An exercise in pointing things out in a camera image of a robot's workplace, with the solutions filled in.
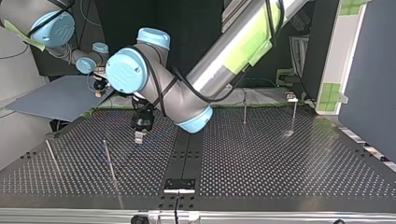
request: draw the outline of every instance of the thin metal pin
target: thin metal pin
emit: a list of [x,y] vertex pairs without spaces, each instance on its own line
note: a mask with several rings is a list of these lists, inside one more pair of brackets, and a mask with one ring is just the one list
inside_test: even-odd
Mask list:
[[111,162],[110,152],[108,151],[108,146],[107,146],[106,139],[103,140],[103,146],[104,146],[105,151],[106,151],[107,162],[108,162],[108,166],[110,167],[111,175],[113,176],[113,180],[117,181],[116,175],[114,174],[113,163]]
[[52,146],[50,145],[50,140],[46,139],[47,148],[49,149],[50,156],[53,160],[56,160],[55,154],[52,151]]

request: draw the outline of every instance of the yellow-green tape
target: yellow-green tape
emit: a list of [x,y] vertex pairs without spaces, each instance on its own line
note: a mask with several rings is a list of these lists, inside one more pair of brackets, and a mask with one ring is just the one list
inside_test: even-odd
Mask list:
[[[277,27],[280,11],[276,4],[272,4],[271,9],[274,27]],[[244,36],[230,52],[230,55],[224,63],[224,66],[236,75],[239,74],[248,63],[252,66],[256,64],[272,47],[270,41],[271,30],[266,7],[260,10],[256,19],[247,24],[244,30]]]
[[341,84],[323,83],[318,110],[333,112],[337,108],[340,98]]
[[363,5],[362,0],[342,0],[340,15],[358,15],[361,11],[361,5]]

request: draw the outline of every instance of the white wall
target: white wall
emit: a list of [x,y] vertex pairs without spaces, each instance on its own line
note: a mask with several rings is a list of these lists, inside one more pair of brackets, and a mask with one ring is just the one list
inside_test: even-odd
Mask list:
[[[26,45],[0,27],[0,58],[22,52]],[[50,131],[49,119],[12,113],[4,106],[16,98],[45,85],[38,74],[32,52],[0,59],[0,169],[44,140]]]

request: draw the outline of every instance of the light blue joint cap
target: light blue joint cap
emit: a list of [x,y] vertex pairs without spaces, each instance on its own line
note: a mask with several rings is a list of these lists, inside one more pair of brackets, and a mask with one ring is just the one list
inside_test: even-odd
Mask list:
[[148,42],[153,45],[160,46],[164,49],[170,49],[171,37],[164,31],[152,28],[142,28],[139,30],[137,40]]
[[108,45],[97,42],[92,45],[92,50],[98,53],[108,53]]
[[213,116],[213,109],[208,106],[207,109],[194,119],[179,123],[178,126],[188,133],[198,133],[201,131]]
[[83,57],[77,60],[76,68],[82,74],[89,74],[96,69],[96,62],[90,58]]
[[[32,30],[57,12],[58,11],[53,11],[42,16],[33,24]],[[73,36],[74,30],[75,21],[73,17],[69,13],[64,12],[50,21],[47,25],[34,32],[32,34],[32,39],[42,43],[46,47],[58,48],[69,42],[70,38]]]
[[142,56],[134,49],[121,49],[106,64],[110,85],[123,93],[141,91],[148,82],[149,74]]

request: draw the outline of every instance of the perforated metal table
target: perforated metal table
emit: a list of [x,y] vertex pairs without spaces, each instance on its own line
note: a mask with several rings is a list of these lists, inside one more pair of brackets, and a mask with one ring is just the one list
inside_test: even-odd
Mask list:
[[[247,124],[242,108],[215,109],[198,134],[158,113],[143,145],[132,113],[96,112],[50,141],[56,160],[43,144],[0,171],[0,207],[396,213],[396,174],[309,108],[249,108]],[[164,194],[168,179],[195,193]]]

